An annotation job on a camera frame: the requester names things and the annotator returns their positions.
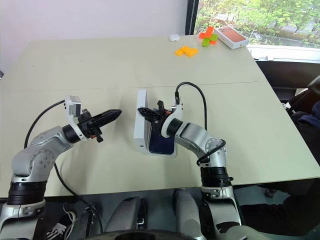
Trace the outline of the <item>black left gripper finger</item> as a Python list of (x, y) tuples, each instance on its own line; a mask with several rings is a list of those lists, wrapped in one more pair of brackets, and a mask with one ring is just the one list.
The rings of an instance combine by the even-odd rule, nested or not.
[(92, 116), (91, 118), (93, 120), (116, 120), (121, 113), (122, 111), (120, 109), (109, 109), (100, 114)]
[(99, 114), (93, 117), (93, 123), (100, 128), (115, 121), (118, 117), (118, 114)]

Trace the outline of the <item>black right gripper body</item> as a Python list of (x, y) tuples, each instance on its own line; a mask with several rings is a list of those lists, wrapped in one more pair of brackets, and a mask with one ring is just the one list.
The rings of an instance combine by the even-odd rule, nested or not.
[(171, 110), (166, 110), (166, 109), (164, 110), (163, 113), (161, 113), (160, 110), (154, 110), (154, 112), (155, 112), (155, 117), (154, 117), (154, 120), (151, 122), (151, 126), (156, 132), (161, 132), (162, 126), (165, 120), (173, 112)]

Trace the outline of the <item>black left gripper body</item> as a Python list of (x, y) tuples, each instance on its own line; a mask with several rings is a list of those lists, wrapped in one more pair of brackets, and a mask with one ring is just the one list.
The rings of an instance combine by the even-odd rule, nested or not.
[(78, 138), (80, 140), (94, 139), (96, 138), (98, 143), (103, 141), (101, 137), (102, 131), (100, 127), (102, 126), (103, 114), (92, 116), (87, 109), (83, 109), (82, 113), (78, 117), (78, 128), (80, 134)]

